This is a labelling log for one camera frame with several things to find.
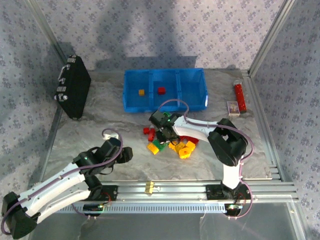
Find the gray marble surface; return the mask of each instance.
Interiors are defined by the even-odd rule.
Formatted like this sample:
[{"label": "gray marble surface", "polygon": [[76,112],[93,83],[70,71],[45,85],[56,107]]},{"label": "gray marble surface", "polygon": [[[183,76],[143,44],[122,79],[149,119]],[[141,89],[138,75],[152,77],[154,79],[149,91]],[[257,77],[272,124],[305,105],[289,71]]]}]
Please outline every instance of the gray marble surface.
[{"label": "gray marble surface", "polygon": [[[120,180],[221,180],[223,167],[207,142],[199,142],[188,159],[179,156],[168,147],[157,155],[148,149],[148,137],[143,128],[149,127],[150,113],[125,113],[122,102],[124,72],[91,72],[92,82],[80,120],[71,120],[63,113],[49,156],[44,179],[64,168],[80,152],[104,142],[104,128],[120,131],[124,146],[133,148],[133,159],[115,166],[112,174],[98,175],[102,181]],[[205,79],[209,93],[208,107],[204,111],[191,112],[188,116],[197,120],[219,121],[228,118],[227,101],[235,101],[233,82],[241,79],[239,71],[206,70]],[[254,155],[243,166],[247,179],[271,178],[269,161],[259,135],[251,103],[244,89],[247,113],[232,117],[231,121],[251,137],[255,145]]]}]

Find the red tube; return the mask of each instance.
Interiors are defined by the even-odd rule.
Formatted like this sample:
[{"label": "red tube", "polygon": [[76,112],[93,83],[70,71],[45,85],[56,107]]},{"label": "red tube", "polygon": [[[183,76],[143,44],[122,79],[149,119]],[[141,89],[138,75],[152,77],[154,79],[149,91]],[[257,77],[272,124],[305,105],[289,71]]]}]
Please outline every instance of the red tube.
[{"label": "red tube", "polygon": [[246,107],[244,92],[242,91],[241,81],[239,80],[234,81],[233,86],[235,90],[236,101],[238,102],[238,106],[239,106],[239,111],[241,114],[244,114],[247,112],[247,107]]}]

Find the briefcase handle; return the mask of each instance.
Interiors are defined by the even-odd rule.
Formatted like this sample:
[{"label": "briefcase handle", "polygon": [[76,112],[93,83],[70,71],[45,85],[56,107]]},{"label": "briefcase handle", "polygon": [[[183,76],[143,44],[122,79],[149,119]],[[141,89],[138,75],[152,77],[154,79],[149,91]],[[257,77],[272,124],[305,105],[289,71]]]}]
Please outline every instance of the briefcase handle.
[{"label": "briefcase handle", "polygon": [[59,76],[58,76],[58,81],[61,79],[61,76],[62,76],[62,74],[64,73],[65,69],[69,70],[69,68],[70,68],[70,64],[64,65],[64,66],[61,68],[60,74],[59,74]]}]

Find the black briefcase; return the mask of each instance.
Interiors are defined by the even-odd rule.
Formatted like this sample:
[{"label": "black briefcase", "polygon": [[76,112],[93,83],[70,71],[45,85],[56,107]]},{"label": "black briefcase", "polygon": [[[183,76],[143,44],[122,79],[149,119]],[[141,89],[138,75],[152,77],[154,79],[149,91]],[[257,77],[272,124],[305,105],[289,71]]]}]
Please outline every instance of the black briefcase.
[{"label": "black briefcase", "polygon": [[59,86],[54,99],[60,104],[69,118],[81,118],[91,83],[89,73],[81,57],[71,55],[58,77]]}]

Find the blue bin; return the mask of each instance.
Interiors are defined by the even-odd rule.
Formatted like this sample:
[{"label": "blue bin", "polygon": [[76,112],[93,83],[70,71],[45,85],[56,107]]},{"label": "blue bin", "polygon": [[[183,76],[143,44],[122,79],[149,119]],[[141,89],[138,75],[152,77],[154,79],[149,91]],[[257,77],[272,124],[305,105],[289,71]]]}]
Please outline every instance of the blue bin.
[{"label": "blue bin", "polygon": [[[159,95],[158,88],[165,94]],[[123,107],[127,113],[153,112],[166,100],[181,99],[190,111],[207,108],[208,90],[203,68],[127,70],[124,74]],[[180,102],[168,102],[164,112],[185,111]]]}]

